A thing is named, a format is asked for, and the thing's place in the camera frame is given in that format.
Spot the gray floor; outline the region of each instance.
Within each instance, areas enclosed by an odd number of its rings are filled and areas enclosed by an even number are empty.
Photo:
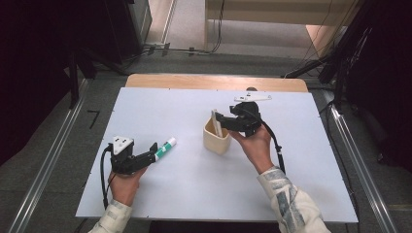
[[[208,73],[276,77],[292,69],[299,61],[296,59],[223,54],[189,57],[185,53],[171,52],[164,57],[161,56],[161,53],[142,57],[139,62],[130,67],[130,70],[135,73]],[[303,79],[309,87],[315,87],[311,89],[311,92],[318,108],[324,107],[326,100],[322,93],[323,90],[316,89],[316,87],[323,86],[316,79],[309,77],[303,77]],[[84,95],[85,102],[25,232],[73,232],[82,221],[75,217],[83,192],[82,188],[87,180],[119,90],[124,86],[125,81],[126,77],[106,71],[100,72],[95,80],[89,81],[89,88]],[[22,197],[39,171],[52,146],[52,141],[68,113],[69,99],[69,96],[62,99],[38,128],[27,146],[0,167],[0,197],[2,200],[0,202],[0,229],[7,229],[11,225]],[[91,129],[89,127],[94,119],[94,114],[88,113],[87,110],[100,111],[100,115]],[[360,147],[363,159],[391,210],[390,214],[399,232],[408,232],[412,228],[410,221],[412,219],[412,211],[410,210],[412,187],[407,184],[410,183],[412,175],[399,167],[377,164],[375,158],[379,151],[364,124],[352,114],[349,105],[344,105],[344,112]],[[343,170],[345,167],[358,201],[361,232],[380,232],[375,214],[369,205],[352,161],[332,120],[330,127],[342,155],[343,164],[336,153],[336,160],[342,169],[342,177],[349,185]],[[101,193],[96,193],[96,198],[101,198]],[[402,209],[398,205],[409,205],[409,208],[406,206]],[[83,232],[90,229],[95,221],[96,219],[90,219],[84,226]],[[149,224],[150,222],[146,220],[132,219],[125,232],[148,232]],[[329,223],[327,226],[332,232],[346,232],[345,224]],[[358,232],[356,224],[349,224],[348,228],[349,232]]]
[[[207,46],[212,50],[218,40],[218,21],[208,20],[207,32],[205,23],[204,0],[179,0],[165,43],[172,49],[204,50]],[[221,32],[217,53],[317,59],[305,25],[223,20]]]

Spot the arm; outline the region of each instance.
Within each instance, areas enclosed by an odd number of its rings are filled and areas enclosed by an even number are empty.
[[[130,219],[131,205],[139,188],[139,181],[147,168],[139,170],[131,176],[115,175],[109,176],[110,189],[113,200],[107,207],[103,217],[94,225],[89,233],[112,233],[122,232]]]
[[[278,167],[268,169],[257,179],[270,199],[281,232],[329,232],[315,202]]]
[[[238,132],[229,133],[259,173],[257,179],[271,200],[281,232],[329,232],[315,202],[274,166],[270,158],[271,137],[264,126],[248,138]]]

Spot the patterned sleeve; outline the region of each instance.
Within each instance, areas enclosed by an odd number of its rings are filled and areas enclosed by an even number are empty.
[[[121,233],[131,216],[131,207],[112,200],[103,217],[88,233]]]
[[[329,232],[312,198],[294,186],[278,167],[268,169],[257,179],[271,200],[282,233]]]

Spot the hand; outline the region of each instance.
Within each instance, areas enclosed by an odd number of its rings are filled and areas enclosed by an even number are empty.
[[[270,158],[270,140],[272,138],[263,125],[256,130],[254,135],[247,138],[239,132],[228,132],[242,146],[243,152],[246,153],[259,174],[274,166]]]
[[[140,178],[147,169],[147,167],[140,169],[133,175],[128,176],[111,172],[109,176],[109,183],[110,189],[112,189],[113,199],[131,207],[134,196],[139,188]]]

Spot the small white object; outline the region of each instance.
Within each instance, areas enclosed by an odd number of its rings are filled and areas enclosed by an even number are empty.
[[[133,139],[125,138],[121,136],[116,136],[113,138],[113,154],[118,155],[122,152],[127,146],[133,143]]]
[[[155,160],[158,161],[162,156],[164,156],[169,150],[171,150],[177,143],[174,137],[171,137],[167,142],[161,146],[157,152],[154,154]]]
[[[251,94],[251,92],[248,92],[246,96],[241,96],[241,97],[234,97],[234,101],[236,102],[254,102],[258,100],[271,100],[272,96],[270,95],[257,95],[257,94]]]

